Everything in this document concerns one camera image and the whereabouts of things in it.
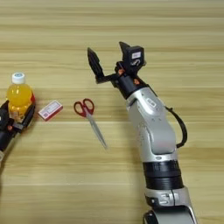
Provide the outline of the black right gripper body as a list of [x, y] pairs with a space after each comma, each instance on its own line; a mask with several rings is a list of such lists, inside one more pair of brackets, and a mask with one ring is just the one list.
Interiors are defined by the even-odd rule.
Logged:
[[96, 66], [95, 72], [96, 83], [110, 81], [115, 88], [118, 88], [124, 99], [141, 88], [147, 88], [149, 85], [142, 81], [136, 74], [127, 74], [122, 61], [115, 65], [115, 73], [105, 75], [100, 64]]

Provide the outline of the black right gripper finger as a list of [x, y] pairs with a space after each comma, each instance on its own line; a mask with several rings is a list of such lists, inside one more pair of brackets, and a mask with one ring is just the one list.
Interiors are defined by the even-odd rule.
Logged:
[[87, 49], [87, 58], [88, 58], [88, 63], [94, 72], [94, 75], [96, 78], [101, 78], [104, 76], [102, 67], [100, 65], [100, 60], [95, 53], [90, 47]]
[[130, 45], [128, 45], [127, 43], [124, 43], [122, 41], [119, 42], [119, 45], [120, 45], [121, 50], [122, 50], [122, 61], [123, 62], [128, 62], [129, 61], [129, 48], [130, 48]]

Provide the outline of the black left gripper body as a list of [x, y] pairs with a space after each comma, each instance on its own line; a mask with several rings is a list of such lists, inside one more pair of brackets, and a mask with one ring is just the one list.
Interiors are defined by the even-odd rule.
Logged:
[[0, 117], [0, 151], [5, 151], [11, 142], [11, 139], [17, 133], [21, 133], [24, 127], [22, 123], [15, 122], [13, 119]]

